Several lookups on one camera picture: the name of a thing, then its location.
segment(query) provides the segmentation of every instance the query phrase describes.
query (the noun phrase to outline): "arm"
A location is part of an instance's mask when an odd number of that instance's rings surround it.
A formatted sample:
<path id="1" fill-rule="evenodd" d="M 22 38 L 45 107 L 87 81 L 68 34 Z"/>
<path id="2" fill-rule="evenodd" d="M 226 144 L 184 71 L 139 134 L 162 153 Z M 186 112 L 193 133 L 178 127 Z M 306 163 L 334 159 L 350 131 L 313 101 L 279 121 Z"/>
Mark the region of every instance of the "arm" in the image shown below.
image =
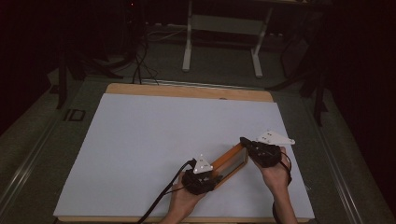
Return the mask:
<path id="1" fill-rule="evenodd" d="M 286 153 L 286 149 L 281 147 L 280 150 Z M 286 156 L 282 154 L 282 161 L 288 168 L 290 168 L 290 162 L 287 160 Z M 280 221 L 284 224 L 294 224 L 297 223 L 297 218 L 294 215 L 293 207 L 291 206 L 288 181 L 289 176 L 285 167 L 281 164 L 277 164 L 273 167 L 262 168 L 256 163 L 262 172 L 262 178 L 267 185 L 268 189 L 274 196 L 276 213 Z"/>
<path id="2" fill-rule="evenodd" d="M 172 198 L 169 204 L 168 214 L 160 221 L 161 224 L 177 224 L 191 214 L 195 205 L 205 197 L 205 194 L 194 195 L 183 188 L 181 178 L 184 173 L 178 177 L 177 184 L 172 187 Z"/>

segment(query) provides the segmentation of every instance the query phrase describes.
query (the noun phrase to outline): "person's left hand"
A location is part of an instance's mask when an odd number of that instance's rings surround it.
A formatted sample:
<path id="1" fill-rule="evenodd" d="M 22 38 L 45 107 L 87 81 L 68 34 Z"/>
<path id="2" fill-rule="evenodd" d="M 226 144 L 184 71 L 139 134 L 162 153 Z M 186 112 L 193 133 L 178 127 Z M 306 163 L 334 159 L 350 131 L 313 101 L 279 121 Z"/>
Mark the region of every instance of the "person's left hand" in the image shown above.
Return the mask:
<path id="1" fill-rule="evenodd" d="M 177 184 L 172 187 L 172 198 L 169 204 L 169 210 L 166 217 L 160 223 L 179 223 L 189 216 L 194 210 L 195 205 L 205 197 L 206 194 L 194 195 L 183 189 L 181 178 L 184 172 L 178 176 Z"/>

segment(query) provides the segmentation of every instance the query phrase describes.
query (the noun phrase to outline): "white table leg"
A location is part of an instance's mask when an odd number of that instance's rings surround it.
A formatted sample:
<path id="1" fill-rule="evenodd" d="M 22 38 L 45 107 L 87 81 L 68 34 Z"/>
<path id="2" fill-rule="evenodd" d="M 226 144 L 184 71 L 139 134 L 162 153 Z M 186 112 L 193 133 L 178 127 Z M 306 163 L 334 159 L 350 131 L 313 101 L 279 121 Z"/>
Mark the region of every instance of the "white table leg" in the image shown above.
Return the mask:
<path id="1" fill-rule="evenodd" d="M 260 66 L 259 51 L 260 48 L 262 47 L 262 41 L 264 40 L 265 32 L 267 30 L 268 22 L 271 18 L 272 11 L 273 9 L 270 7 L 268 9 L 265 22 L 262 23 L 262 29 L 260 30 L 259 33 L 259 41 L 257 42 L 256 47 L 251 50 L 251 59 L 253 61 L 254 73 L 258 78 L 262 77 L 262 67 Z"/>
<path id="2" fill-rule="evenodd" d="M 190 61 L 191 61 L 191 17 L 192 17 L 192 0 L 189 1 L 189 17 L 187 18 L 187 43 L 186 49 L 184 50 L 183 59 L 183 72 L 190 71 Z"/>

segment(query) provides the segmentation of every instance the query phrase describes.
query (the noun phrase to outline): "white plastic mount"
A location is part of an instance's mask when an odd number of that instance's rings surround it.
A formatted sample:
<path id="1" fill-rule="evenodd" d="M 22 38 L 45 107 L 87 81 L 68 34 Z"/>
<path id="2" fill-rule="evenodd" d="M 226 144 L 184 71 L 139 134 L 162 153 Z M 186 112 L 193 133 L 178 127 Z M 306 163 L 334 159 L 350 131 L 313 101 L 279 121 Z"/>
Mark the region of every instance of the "white plastic mount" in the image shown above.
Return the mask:
<path id="1" fill-rule="evenodd" d="M 288 137 L 282 136 L 274 131 L 268 131 L 257 138 L 258 142 L 268 145 L 294 145 L 295 141 Z"/>
<path id="2" fill-rule="evenodd" d="M 200 158 L 197 160 L 197 163 L 195 164 L 193 173 L 197 175 L 212 170 L 213 170 L 213 166 L 211 166 L 209 162 L 207 162 L 204 159 L 204 156 L 201 154 Z"/>

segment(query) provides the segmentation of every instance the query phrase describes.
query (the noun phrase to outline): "table leg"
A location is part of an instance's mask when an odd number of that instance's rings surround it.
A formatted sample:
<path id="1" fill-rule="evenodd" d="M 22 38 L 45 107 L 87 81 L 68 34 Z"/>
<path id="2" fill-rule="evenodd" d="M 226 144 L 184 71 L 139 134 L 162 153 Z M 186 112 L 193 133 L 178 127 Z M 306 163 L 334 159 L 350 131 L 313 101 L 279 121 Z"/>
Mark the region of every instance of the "table leg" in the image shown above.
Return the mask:
<path id="1" fill-rule="evenodd" d="M 192 17 L 192 0 L 189 1 L 189 16 L 187 18 L 187 43 L 186 49 L 184 51 L 184 60 L 183 60 L 183 72 L 190 71 L 190 61 L 191 61 L 191 17 Z"/>
<path id="2" fill-rule="evenodd" d="M 256 74 L 256 77 L 258 77 L 258 78 L 262 77 L 262 67 L 260 66 L 259 51 L 260 51 L 260 48 L 262 47 L 262 41 L 264 40 L 265 32 L 267 30 L 268 22 L 271 18 L 272 11 L 273 11 L 273 9 L 270 7 L 268 9 L 268 13 L 265 18 L 265 21 L 262 23 L 262 28 L 259 33 L 259 40 L 256 44 L 256 47 L 251 50 L 251 58 L 253 60 L 254 73 Z"/>

